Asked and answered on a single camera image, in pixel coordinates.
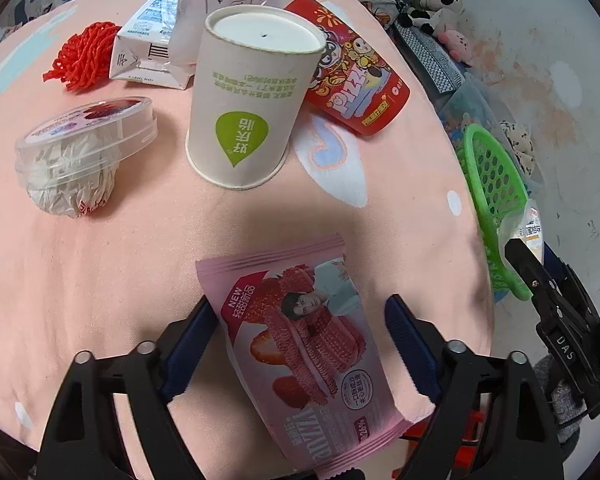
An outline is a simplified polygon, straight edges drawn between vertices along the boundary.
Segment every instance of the white milk carton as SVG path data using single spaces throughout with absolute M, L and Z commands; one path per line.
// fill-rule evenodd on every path
M 184 90 L 189 74 L 169 60 L 178 0 L 148 0 L 120 29 L 109 77 Z

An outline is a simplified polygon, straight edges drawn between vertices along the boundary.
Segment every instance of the cup lid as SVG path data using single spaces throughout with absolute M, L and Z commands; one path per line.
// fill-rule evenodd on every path
M 22 187 L 58 186 L 112 166 L 151 143 L 151 99 L 123 97 L 74 108 L 35 127 L 15 145 Z

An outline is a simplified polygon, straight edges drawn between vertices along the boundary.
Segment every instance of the paper cup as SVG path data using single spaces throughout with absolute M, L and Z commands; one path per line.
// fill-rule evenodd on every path
M 275 175 L 324 47 L 315 25 L 286 10 L 238 5 L 212 12 L 186 139 L 194 170 L 229 189 Z

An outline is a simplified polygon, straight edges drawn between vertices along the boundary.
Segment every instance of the green plastic basket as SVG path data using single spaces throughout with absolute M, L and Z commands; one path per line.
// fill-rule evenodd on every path
M 529 300 L 531 291 L 516 272 L 504 266 L 498 248 L 502 219 L 526 205 L 528 197 L 520 174 L 500 143 L 478 124 L 467 126 L 456 155 L 474 199 L 493 290 L 510 290 L 519 300 Z

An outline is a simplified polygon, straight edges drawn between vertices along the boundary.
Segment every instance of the pink fabric surface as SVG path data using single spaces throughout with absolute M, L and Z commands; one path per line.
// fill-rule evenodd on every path
M 329 0 L 411 88 L 409 101 L 369 139 L 326 123 L 346 164 L 350 159 L 359 165 L 349 171 L 350 182 L 338 181 L 347 176 L 342 160 L 323 167 L 318 177 L 305 169 L 327 145 L 315 129 L 320 119 L 306 108 L 294 129 L 295 139 L 304 141 L 294 142 L 276 177 L 249 191 L 220 189 L 186 161 L 190 88 L 112 81 L 73 94 L 57 81 L 42 82 L 41 74 L 72 34 L 96 21 L 123 25 L 145 1 L 76 0 L 0 44 L 1 64 L 49 19 L 73 12 L 51 29 L 50 46 L 0 93 L 0 428 L 39 447 L 73 355 L 82 349 L 99 358 L 127 353 L 185 317 L 202 293 L 195 260 L 333 232 L 347 243 L 347 266 L 396 405 L 407 420 L 420 420 L 431 405 L 415 391 L 384 326 L 386 298 L 401 294 L 417 316 L 475 352 L 490 351 L 492 325 L 471 198 L 422 86 L 356 0 Z M 157 139 L 120 164 L 110 202 L 92 216 L 57 218 L 39 211 L 17 183 L 16 139 L 69 108 L 125 95 L 154 101 Z M 326 183 L 319 186 L 316 178 L 325 174 Z M 14 408 L 17 403 L 22 406 Z M 118 406 L 135 472 L 150 478 L 128 403 Z M 189 389 L 170 410 L 209 480 L 263 479 L 291 471 L 240 386 L 219 330 Z

